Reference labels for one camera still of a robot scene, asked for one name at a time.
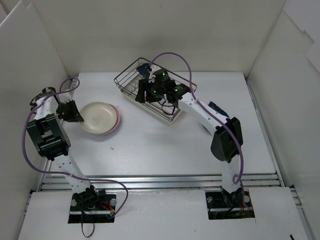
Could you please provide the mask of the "blue shell-shaped plate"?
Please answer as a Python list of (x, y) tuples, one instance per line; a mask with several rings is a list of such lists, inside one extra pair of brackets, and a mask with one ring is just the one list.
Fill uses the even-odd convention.
[(212, 108), (213, 110), (215, 110), (220, 115), (223, 115), (223, 116), (225, 116), (227, 118), (229, 117), (229, 115), (222, 108), (220, 108), (217, 104), (215, 104), (213, 101), (210, 101), (208, 106), (210, 108)]

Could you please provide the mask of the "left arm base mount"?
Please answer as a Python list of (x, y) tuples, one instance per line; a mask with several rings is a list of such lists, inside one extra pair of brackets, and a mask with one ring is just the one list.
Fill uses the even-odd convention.
[(88, 206), (81, 206), (74, 198), (71, 199), (68, 224), (102, 224), (113, 223), (117, 197), (115, 194), (103, 193), (99, 200)]

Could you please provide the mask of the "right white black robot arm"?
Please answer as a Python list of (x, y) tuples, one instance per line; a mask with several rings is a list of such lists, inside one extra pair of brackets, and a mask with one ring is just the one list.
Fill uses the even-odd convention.
[(222, 167), (221, 200), (225, 205), (233, 206), (240, 198), (237, 191), (241, 188), (240, 174), (243, 172), (243, 165), (239, 163), (239, 149), (243, 144), (240, 121), (229, 118), (218, 106), (210, 107), (196, 98), (189, 86), (176, 83), (165, 68), (151, 66), (136, 70), (141, 75), (136, 102), (169, 103), (193, 116), (212, 135), (210, 151)]

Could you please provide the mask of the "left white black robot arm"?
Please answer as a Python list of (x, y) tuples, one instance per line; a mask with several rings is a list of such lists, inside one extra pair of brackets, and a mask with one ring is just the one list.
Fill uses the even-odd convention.
[(70, 92), (58, 96), (55, 88), (47, 87), (30, 105), (35, 116), (27, 122), (26, 131), (38, 154), (55, 163), (58, 167), (55, 174), (66, 178), (76, 201), (82, 198), (81, 202), (87, 209), (96, 209), (100, 204), (98, 192), (77, 166), (70, 152), (71, 141), (61, 123), (84, 122)]

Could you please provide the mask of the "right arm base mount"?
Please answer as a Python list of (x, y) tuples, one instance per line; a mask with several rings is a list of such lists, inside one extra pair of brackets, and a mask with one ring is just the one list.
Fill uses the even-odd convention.
[(228, 193), (222, 191), (207, 191), (205, 193), (207, 214), (209, 220), (234, 220), (254, 218), (255, 213), (249, 191), (241, 189)]

